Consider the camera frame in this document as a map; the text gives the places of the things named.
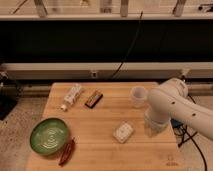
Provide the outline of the translucent gripper end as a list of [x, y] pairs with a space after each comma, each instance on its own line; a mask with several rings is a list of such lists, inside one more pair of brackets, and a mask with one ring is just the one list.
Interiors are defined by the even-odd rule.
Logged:
[[148, 137], [155, 137], [165, 130], [165, 126], [162, 124], [145, 122], [144, 131]]

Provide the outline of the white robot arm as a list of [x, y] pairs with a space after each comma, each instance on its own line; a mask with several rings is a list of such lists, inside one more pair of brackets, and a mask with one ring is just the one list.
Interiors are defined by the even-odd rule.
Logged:
[[149, 108], [144, 120], [153, 130], [161, 132], [170, 119], [175, 119], [213, 141], [213, 110], [190, 102], [187, 95], [186, 83], [178, 78], [156, 86], [148, 92]]

